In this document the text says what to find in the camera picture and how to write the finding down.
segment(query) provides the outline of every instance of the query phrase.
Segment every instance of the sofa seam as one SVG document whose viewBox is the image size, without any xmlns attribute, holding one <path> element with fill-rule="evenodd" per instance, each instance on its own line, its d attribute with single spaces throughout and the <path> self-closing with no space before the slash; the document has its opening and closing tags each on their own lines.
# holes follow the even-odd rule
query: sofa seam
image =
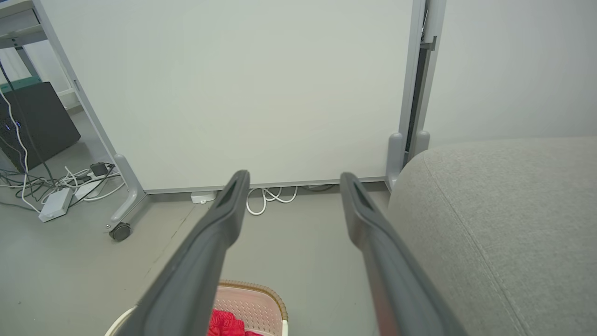
<svg viewBox="0 0 597 336">
<path fill-rule="evenodd" d="M 484 263 L 484 267 L 481 267 L 483 269 L 483 273 L 485 274 L 487 279 L 490 281 L 492 289 L 500 297 L 500 302 L 501 302 L 502 306 L 504 307 L 506 313 L 508 314 L 510 321 L 512 321 L 512 323 L 514 324 L 516 332 L 518 333 L 518 335 L 522 335 L 519 330 L 519 327 L 520 327 L 525 335 L 527 335 L 527 336 L 529 334 L 533 335 L 533 333 L 530 331 L 530 328 L 528 327 L 528 325 L 525 328 L 526 323 L 524 323 L 524 318 L 519 313 L 517 313 L 518 309 L 516 309 L 515 303 L 512 300 L 510 300 L 510 298 L 507 295 L 507 292 L 509 292 L 509 291 L 507 290 L 506 285 L 501 280 L 499 274 L 497 274 L 497 271 L 492 270 L 491 263 L 489 262 L 488 258 L 485 256 L 485 251 L 483 250 L 482 246 L 477 242 L 475 235 L 464 224 L 464 221 L 462 220 L 461 216 L 458 214 L 458 212 L 456 211 L 456 209 L 454 208 L 452 203 L 450 203 L 448 197 L 446 197 L 444 190 L 439 186 L 438 180 L 431 173 L 429 166 L 427 166 L 427 161 L 425 160 L 425 153 L 421 153 L 421 159 L 423 161 L 423 166 L 425 167 L 425 170 L 427 170 L 427 174 L 429 175 L 429 177 L 431 177 L 433 184 L 435 184 L 435 187 L 437 187 L 437 189 L 441 193 L 441 196 L 442 196 L 444 202 L 450 207 L 450 210 L 456 216 L 456 219 L 458 219 L 458 222 L 460 223 L 460 225 L 464 228 L 464 231 L 466 232 L 465 238 L 466 238 L 467 243 L 469 244 L 469 246 L 471 248 L 473 248 L 473 250 L 476 250 L 477 253 L 479 254 L 479 256 L 481 257 L 481 260 Z M 514 321 L 514 319 L 512 318 L 512 313 L 506 307 L 506 304 L 504 303 L 504 299 L 505 299 L 505 302 L 509 305 L 510 309 L 512 310 L 512 313 L 516 317 L 516 321 Z"/>
</svg>

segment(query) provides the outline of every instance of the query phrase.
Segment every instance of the gray sofa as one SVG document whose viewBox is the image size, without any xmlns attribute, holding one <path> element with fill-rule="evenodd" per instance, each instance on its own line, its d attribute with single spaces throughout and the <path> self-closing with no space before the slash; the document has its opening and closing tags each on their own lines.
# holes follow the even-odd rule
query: gray sofa
<svg viewBox="0 0 597 336">
<path fill-rule="evenodd" d="M 597 335 L 597 138 L 425 151 L 388 217 L 470 335 Z"/>
</svg>

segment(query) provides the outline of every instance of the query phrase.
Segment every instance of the red clothing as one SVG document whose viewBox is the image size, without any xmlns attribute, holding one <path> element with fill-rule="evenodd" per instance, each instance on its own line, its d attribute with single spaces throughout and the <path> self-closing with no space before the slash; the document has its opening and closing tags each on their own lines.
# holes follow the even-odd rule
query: red clothing
<svg viewBox="0 0 597 336">
<path fill-rule="evenodd" d="M 207 336 L 261 336 L 252 331 L 245 332 L 245 322 L 237 320 L 229 311 L 214 309 L 211 312 Z"/>
</svg>

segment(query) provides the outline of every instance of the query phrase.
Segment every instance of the laundry basket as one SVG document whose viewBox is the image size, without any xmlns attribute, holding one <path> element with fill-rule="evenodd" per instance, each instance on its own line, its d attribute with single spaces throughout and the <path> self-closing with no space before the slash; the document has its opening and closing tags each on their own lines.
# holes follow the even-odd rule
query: laundry basket
<svg viewBox="0 0 597 336">
<path fill-rule="evenodd" d="M 136 306 L 122 314 L 105 336 L 114 336 Z M 245 329 L 263 336 L 288 336 L 288 313 L 282 299 L 268 287 L 254 283 L 221 280 L 214 308 L 229 311 L 245 322 Z"/>
</svg>

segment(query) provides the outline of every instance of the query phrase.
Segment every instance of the black wheel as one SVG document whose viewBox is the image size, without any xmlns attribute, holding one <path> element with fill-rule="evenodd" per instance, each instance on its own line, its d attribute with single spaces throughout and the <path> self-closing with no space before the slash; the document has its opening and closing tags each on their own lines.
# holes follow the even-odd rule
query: black wheel
<svg viewBox="0 0 597 336">
<path fill-rule="evenodd" d="M 108 233 L 110 237 L 117 242 L 121 242 L 131 235 L 131 226 L 128 223 L 120 222 L 114 230 Z"/>
</svg>

